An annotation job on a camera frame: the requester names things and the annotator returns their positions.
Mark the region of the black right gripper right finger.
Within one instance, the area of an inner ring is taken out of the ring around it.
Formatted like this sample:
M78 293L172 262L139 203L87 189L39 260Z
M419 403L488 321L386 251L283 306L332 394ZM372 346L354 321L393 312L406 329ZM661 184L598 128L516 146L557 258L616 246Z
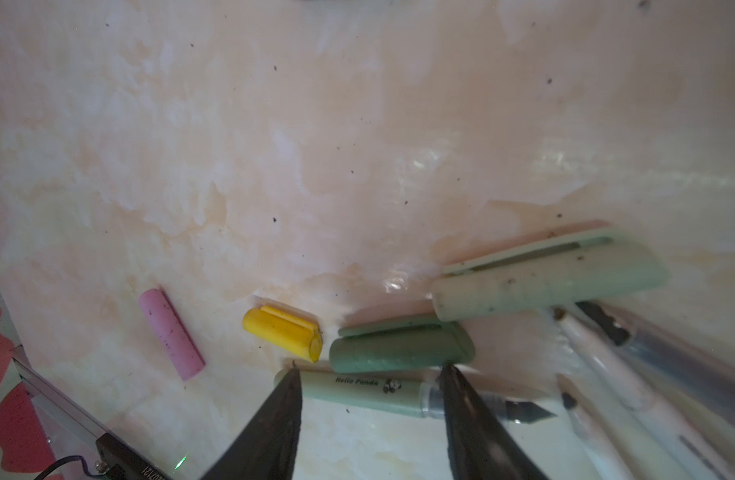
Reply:
M547 480L457 367L445 366L439 385L453 478Z

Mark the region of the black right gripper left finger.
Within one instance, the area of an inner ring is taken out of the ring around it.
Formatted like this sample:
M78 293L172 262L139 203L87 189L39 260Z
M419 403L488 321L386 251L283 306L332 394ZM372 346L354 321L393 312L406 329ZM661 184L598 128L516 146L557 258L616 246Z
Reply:
M205 479L291 479L302 425L301 371L289 370Z

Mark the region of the dark green pen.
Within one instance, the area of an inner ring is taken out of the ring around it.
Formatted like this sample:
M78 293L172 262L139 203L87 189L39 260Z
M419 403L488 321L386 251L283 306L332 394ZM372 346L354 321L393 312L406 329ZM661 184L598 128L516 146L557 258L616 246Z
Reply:
M439 384L389 377L337 374L323 370L300 372L305 398L415 418L443 419ZM535 402L511 400L491 392L479 396L501 422L534 424L555 417Z

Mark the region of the pink pen cap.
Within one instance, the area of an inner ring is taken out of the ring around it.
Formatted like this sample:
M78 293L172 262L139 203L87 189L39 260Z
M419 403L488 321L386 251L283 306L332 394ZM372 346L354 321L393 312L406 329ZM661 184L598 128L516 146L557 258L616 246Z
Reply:
M139 297L139 306L182 380L201 373L206 362L165 292L147 290Z

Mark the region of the yellow pen cap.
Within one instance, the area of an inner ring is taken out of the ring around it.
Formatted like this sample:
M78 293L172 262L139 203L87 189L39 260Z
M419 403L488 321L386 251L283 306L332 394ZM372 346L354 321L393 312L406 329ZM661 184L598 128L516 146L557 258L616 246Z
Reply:
M243 328L259 338L311 363L320 360L323 337L319 326L291 313L263 306L249 310Z

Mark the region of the dark green pen cap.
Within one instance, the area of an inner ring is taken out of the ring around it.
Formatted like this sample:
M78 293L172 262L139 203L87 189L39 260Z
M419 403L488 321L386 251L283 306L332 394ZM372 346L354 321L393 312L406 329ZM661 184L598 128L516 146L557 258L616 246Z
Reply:
M345 327L329 351L338 373L373 373L468 364L475 344L457 322L419 314Z

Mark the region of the white yellow-tipped pen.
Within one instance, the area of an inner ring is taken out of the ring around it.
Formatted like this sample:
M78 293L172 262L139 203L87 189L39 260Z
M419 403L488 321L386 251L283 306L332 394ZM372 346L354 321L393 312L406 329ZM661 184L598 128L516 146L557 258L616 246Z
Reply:
M561 308L553 310L553 320L575 353L692 478L735 479L735 466L597 333Z

